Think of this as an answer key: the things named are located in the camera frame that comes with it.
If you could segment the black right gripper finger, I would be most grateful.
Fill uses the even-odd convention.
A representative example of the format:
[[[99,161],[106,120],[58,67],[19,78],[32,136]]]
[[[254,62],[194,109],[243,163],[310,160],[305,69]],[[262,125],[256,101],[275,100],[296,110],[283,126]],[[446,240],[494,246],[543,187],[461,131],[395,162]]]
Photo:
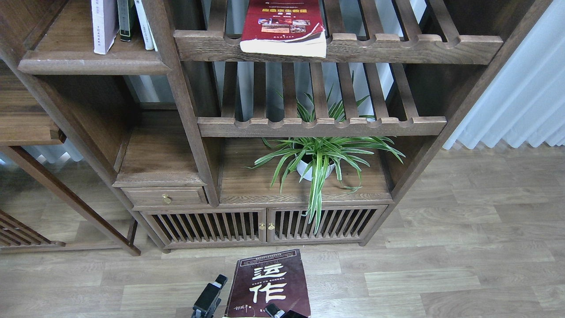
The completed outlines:
[[[264,309],[271,318],[307,318],[307,316],[293,310],[281,310],[274,303],[268,304]]]

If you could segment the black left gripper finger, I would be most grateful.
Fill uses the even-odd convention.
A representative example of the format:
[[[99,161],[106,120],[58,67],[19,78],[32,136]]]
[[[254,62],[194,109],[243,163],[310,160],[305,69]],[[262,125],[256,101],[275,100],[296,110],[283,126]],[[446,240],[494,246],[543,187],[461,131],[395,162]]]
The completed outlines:
[[[227,280],[226,276],[220,274],[214,282],[206,285],[206,288],[192,306],[193,318],[213,318],[214,312],[221,302],[220,292]]]

